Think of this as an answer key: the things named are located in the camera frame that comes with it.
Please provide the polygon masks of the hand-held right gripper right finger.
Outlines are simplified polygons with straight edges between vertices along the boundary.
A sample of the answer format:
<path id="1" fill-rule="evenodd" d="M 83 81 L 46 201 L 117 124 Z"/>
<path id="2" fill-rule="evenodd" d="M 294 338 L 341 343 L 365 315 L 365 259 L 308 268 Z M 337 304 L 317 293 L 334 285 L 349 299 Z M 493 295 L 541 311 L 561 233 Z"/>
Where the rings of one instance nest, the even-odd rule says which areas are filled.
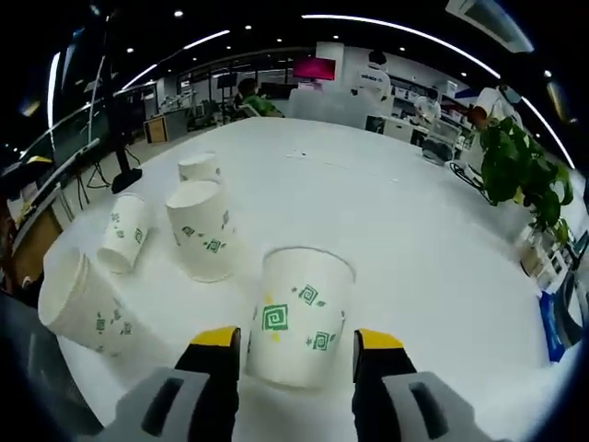
<path id="1" fill-rule="evenodd" d="M 352 413 L 360 441 L 490 441 L 474 409 L 434 373 L 418 371 L 403 343 L 354 332 Z"/>

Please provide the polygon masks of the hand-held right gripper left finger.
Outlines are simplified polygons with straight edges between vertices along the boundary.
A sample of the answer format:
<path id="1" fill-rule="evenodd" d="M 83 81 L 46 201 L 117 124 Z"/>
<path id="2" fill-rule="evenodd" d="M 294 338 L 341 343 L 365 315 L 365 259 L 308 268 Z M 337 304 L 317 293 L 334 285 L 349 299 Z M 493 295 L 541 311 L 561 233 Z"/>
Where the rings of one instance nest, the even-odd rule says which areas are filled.
<path id="1" fill-rule="evenodd" d="M 119 400 L 108 441 L 230 441 L 239 405 L 241 330 L 203 331 L 176 365 L 159 368 Z"/>

